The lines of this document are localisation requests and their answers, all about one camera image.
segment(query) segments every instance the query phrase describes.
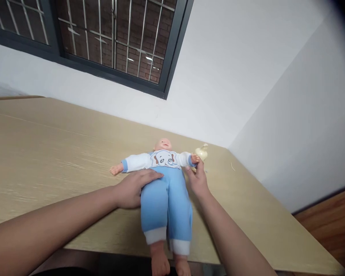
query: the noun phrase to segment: human arm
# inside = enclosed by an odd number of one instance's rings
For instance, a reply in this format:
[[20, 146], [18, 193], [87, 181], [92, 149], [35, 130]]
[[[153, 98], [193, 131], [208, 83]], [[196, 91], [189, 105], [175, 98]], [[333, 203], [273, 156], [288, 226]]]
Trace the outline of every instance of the human arm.
[[227, 275], [276, 276], [261, 252], [209, 191], [203, 162], [198, 163], [196, 174], [190, 167], [186, 167], [186, 172]]
[[142, 153], [138, 155], [131, 155], [121, 161], [121, 163], [112, 166], [110, 173], [117, 175], [118, 173], [128, 173], [132, 171], [140, 171], [142, 169], [148, 169], [150, 167], [150, 155], [148, 153]]
[[29, 275], [57, 249], [116, 208], [140, 206], [141, 189], [163, 174], [148, 169], [0, 224], [0, 275]]

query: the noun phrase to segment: window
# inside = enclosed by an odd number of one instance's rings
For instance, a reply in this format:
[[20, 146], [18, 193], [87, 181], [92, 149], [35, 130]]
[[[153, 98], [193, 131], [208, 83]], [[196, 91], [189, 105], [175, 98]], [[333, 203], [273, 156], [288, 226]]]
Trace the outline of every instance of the window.
[[0, 44], [166, 99], [193, 0], [0, 0]]

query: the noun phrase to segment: blue pants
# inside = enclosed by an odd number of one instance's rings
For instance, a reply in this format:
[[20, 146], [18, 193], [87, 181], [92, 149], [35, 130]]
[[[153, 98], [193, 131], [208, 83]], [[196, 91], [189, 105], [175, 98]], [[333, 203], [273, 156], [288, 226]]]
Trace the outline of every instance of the blue pants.
[[166, 240], [168, 226], [170, 250], [189, 255], [192, 239], [192, 205], [181, 169], [153, 168], [164, 177], [147, 184], [141, 193], [142, 230], [150, 245]]

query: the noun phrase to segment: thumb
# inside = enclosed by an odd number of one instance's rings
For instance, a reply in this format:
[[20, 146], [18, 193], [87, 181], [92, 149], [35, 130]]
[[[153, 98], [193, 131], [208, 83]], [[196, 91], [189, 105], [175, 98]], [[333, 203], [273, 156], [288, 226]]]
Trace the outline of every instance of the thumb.
[[188, 175], [189, 181], [192, 183], [192, 181], [195, 179], [195, 175], [194, 172], [192, 171], [192, 169], [189, 166], [185, 167], [185, 172]]

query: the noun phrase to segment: light wood tabletop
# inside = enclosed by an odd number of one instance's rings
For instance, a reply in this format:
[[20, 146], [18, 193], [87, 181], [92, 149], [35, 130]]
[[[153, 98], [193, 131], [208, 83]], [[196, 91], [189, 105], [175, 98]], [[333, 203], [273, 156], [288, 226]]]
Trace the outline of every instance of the light wood tabletop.
[[[109, 168], [131, 154], [151, 151], [162, 137], [171, 140], [176, 152], [193, 152], [204, 143], [51, 98], [0, 100], [0, 223], [117, 184], [125, 174], [112, 176]], [[227, 149], [209, 145], [205, 170], [212, 194], [274, 269], [344, 272]], [[218, 264], [192, 194], [191, 200], [189, 260]], [[149, 256], [139, 209], [116, 210], [66, 247]]]

